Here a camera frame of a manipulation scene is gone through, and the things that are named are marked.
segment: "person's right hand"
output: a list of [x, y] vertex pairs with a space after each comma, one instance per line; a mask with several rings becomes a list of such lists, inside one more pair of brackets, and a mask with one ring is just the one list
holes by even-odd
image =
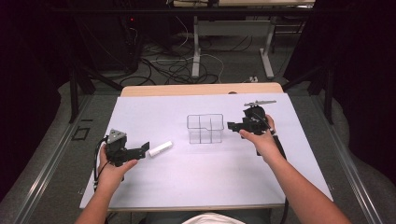
[[[268, 124], [275, 130], [274, 120], [267, 115]], [[262, 155], [264, 160], [268, 162], [271, 159], [276, 159], [282, 155], [276, 146], [275, 140], [269, 130], [267, 130], [262, 135], [256, 135], [254, 133], [249, 133], [245, 130], [239, 131], [242, 137], [246, 138], [248, 141], [254, 144], [256, 150]]]

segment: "person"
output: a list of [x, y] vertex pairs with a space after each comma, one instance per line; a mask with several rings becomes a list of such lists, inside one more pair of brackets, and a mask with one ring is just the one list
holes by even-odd
[[[274, 120], [269, 115], [266, 115], [266, 117], [269, 125], [275, 131]], [[239, 133], [242, 137], [253, 143], [257, 151], [262, 155], [263, 160], [272, 169], [280, 187], [289, 200], [290, 206], [302, 223], [351, 223], [326, 195], [311, 184], [282, 157], [270, 132], [256, 135], [241, 130]], [[137, 164], [137, 161], [133, 160], [126, 162], [120, 167], [108, 165], [104, 147], [101, 148], [100, 161], [98, 170], [103, 169], [103, 172], [99, 176], [97, 190], [78, 217], [76, 223], [105, 223], [106, 212], [112, 195], [120, 185], [124, 174]], [[161, 221], [161, 218], [166, 216], [169, 216], [169, 213], [148, 213], [146, 223], [151, 224], [156, 221], [158, 223], [164, 223]], [[218, 213], [202, 214], [196, 212], [194, 217], [184, 218], [188, 218], [186, 223], [191, 224], [216, 223], [214, 220], [218, 220], [219, 223], [243, 223], [237, 219]]]

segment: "gray carpet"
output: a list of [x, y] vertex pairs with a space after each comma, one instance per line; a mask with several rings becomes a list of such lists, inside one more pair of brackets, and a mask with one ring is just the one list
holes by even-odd
[[[211, 49], [231, 49], [244, 37], [217, 37], [202, 42], [202, 45], [211, 46]], [[274, 81], [284, 83], [282, 78], [293, 47], [298, 40], [298, 36], [285, 35], [276, 40], [276, 52], [270, 55], [270, 60], [276, 74]], [[220, 76], [224, 83], [244, 82], [250, 76], [257, 76], [260, 82], [269, 81], [265, 77], [262, 68], [262, 62], [259, 57], [258, 47], [262, 41], [253, 39], [250, 47], [244, 51], [234, 52], [202, 52], [209, 53], [216, 58], [203, 57], [202, 63], [205, 65], [208, 73]], [[146, 49], [144, 54], [152, 53]], [[170, 56], [145, 56], [152, 61], [158, 59], [172, 59]], [[147, 76], [148, 68], [140, 64], [139, 70], [133, 76]], [[153, 73], [153, 80], [157, 84], [163, 84], [166, 77]], [[124, 85], [134, 85], [141, 82], [138, 79], [126, 80]], [[58, 111], [55, 121], [49, 128], [47, 135], [44, 137], [41, 145], [35, 155], [30, 160], [26, 169], [21, 174], [13, 189], [0, 204], [1, 223], [14, 223], [16, 220], [23, 220], [27, 223], [72, 223], [80, 213], [78, 209], [82, 195], [78, 192], [85, 188], [90, 173], [92, 171], [92, 158], [94, 147], [104, 136], [106, 126], [111, 116], [112, 108], [115, 104], [119, 92], [111, 90], [105, 84], [94, 81], [97, 92], [94, 96], [82, 98], [80, 101], [88, 102], [86, 110], [81, 111], [81, 116], [70, 128], [67, 121], [70, 115], [70, 101], [68, 98], [68, 86], [64, 85], [59, 89], [63, 96], [63, 102]], [[313, 104], [313, 98], [306, 94], [305, 84], [298, 85], [289, 91], [290, 99], [293, 102], [297, 115], [302, 123], [307, 139], [318, 160], [318, 164], [326, 181], [333, 187], [332, 196], [337, 205], [346, 213], [353, 223], [367, 223], [367, 219], [361, 210], [357, 201], [354, 189], [348, 182], [346, 174], [340, 165], [340, 161], [334, 152], [334, 142], [330, 138], [329, 131], [321, 119], [320, 112]], [[343, 143], [347, 146], [348, 129], [347, 121], [342, 115], [342, 108], [334, 102], [334, 123], [335, 129], [340, 135]], [[31, 193], [30, 190], [35, 181], [42, 172], [43, 166], [48, 163], [53, 151], [58, 147], [65, 132], [69, 128], [72, 132], [64, 144], [64, 151], [59, 156], [59, 163], [53, 164], [51, 168], [51, 179], [48, 184], [44, 185], [42, 194], [38, 194], [37, 203], [31, 204], [31, 213], [25, 218], [20, 218], [20, 211], [26, 204], [26, 197]], [[373, 168], [367, 166], [364, 162], [354, 158], [361, 178], [372, 196], [373, 203], [384, 223], [396, 223], [396, 217], [393, 211], [396, 211], [396, 189], [384, 176]], [[282, 215], [282, 209], [274, 209], [272, 216], [273, 223], [277, 223]], [[110, 219], [110, 223], [137, 223], [145, 214], [144, 213], [119, 213]], [[288, 223], [299, 223], [296, 216], [290, 211]]]

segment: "white table surface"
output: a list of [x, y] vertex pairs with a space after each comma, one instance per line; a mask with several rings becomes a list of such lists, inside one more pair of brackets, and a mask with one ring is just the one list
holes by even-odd
[[[276, 122], [288, 161], [332, 200], [300, 121], [286, 93], [245, 93], [189, 96], [119, 97], [106, 133], [127, 133], [127, 148], [147, 141], [154, 148], [167, 141], [173, 147], [147, 157], [125, 175], [109, 210], [166, 211], [275, 207], [285, 195], [275, 176], [256, 155], [254, 146], [227, 122], [242, 122], [244, 103], [276, 100], [263, 105]], [[187, 116], [222, 114], [222, 142], [190, 144]], [[93, 195], [92, 176], [80, 207]]]

